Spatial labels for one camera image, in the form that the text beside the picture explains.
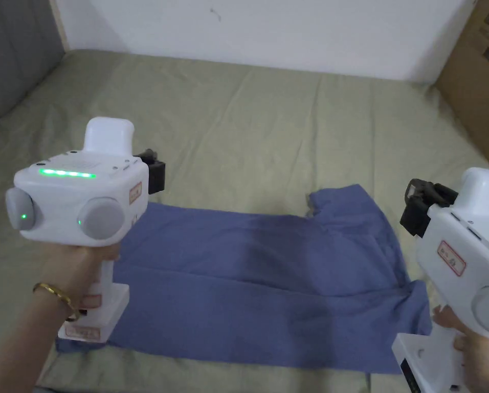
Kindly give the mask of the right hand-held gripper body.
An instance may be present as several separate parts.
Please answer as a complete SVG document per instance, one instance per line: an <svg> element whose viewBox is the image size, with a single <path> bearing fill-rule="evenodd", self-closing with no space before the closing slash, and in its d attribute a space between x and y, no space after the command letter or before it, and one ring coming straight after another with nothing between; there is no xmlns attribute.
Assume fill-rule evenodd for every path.
<svg viewBox="0 0 489 393"><path fill-rule="evenodd" d="M412 179L400 224L416 239L416 260L449 306L473 332L489 339L489 169L470 168L454 191ZM399 333L392 351L410 392L468 392L454 328L428 335Z"/></svg>

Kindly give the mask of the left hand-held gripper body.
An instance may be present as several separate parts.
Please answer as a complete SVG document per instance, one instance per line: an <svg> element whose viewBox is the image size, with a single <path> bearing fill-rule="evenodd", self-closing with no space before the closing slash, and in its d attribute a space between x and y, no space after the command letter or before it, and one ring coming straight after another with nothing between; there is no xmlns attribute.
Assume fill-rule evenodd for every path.
<svg viewBox="0 0 489 393"><path fill-rule="evenodd" d="M18 171L6 192L12 227L31 241L78 247L118 244L143 216L149 196L165 188L157 153L132 151L135 127L95 117L84 146Z"/></svg>

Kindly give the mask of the person's left hand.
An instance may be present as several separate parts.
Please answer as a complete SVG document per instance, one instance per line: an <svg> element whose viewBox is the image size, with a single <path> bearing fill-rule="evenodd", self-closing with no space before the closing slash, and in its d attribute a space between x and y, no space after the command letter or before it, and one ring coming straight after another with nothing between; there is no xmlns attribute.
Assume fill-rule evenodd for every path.
<svg viewBox="0 0 489 393"><path fill-rule="evenodd" d="M40 310L58 322L76 319L78 307L105 260L119 257L120 244L106 247L46 244L46 264L35 290Z"/></svg>

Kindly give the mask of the person's right hand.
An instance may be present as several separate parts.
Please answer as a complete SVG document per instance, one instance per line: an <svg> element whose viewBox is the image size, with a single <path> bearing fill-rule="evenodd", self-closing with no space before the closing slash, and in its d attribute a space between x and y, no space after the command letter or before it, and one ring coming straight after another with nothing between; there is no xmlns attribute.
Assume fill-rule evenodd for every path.
<svg viewBox="0 0 489 393"><path fill-rule="evenodd" d="M449 306L435 307L432 320L461 333L453 346L463 354L464 383L469 392L489 392L489 339L465 326Z"/></svg>

